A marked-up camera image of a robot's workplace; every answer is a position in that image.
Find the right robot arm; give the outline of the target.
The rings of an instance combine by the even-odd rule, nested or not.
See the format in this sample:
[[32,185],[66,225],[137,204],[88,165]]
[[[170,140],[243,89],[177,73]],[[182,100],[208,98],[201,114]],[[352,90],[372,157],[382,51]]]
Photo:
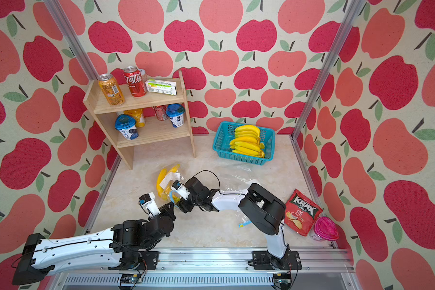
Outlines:
[[283,233],[286,205],[258,183],[250,184],[246,190],[221,193],[219,189],[208,189],[196,177],[186,183],[178,180],[172,184],[179,194],[176,206],[183,213],[194,207],[202,211],[241,211],[250,222],[267,238],[267,251],[254,251],[247,263],[255,270],[290,270],[290,246]]

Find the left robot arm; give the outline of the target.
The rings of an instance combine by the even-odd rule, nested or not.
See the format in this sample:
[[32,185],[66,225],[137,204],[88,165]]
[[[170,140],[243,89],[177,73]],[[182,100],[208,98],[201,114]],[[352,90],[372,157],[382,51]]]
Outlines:
[[147,220],[128,220],[100,232],[63,239],[29,235],[21,257],[13,262],[12,285],[40,282],[69,270],[102,267],[115,271],[155,270],[159,253],[154,247],[174,229],[173,203],[159,208]]

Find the teal plastic basket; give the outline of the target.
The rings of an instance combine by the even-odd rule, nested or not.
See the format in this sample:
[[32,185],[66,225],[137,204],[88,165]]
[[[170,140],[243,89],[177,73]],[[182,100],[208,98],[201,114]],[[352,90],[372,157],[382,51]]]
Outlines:
[[213,150],[221,158],[263,165],[274,157],[275,132],[254,125],[222,122]]

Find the banana bunch from bag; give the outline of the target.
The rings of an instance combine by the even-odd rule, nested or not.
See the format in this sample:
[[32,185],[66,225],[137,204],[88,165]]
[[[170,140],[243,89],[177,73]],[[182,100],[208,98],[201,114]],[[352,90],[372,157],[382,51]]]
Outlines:
[[240,135],[253,135],[256,138],[259,138],[261,134],[261,130],[254,125],[243,125],[243,126],[239,126],[234,130],[234,135],[235,136],[240,136]]

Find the bananas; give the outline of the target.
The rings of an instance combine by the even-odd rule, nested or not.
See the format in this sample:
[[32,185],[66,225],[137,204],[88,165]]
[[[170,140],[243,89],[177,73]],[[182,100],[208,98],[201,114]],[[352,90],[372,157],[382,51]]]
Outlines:
[[179,164],[173,166],[170,170],[163,168],[158,175],[156,183],[158,196],[165,201],[177,203],[180,200],[180,195],[175,193],[172,184],[176,180],[180,181],[181,178]]

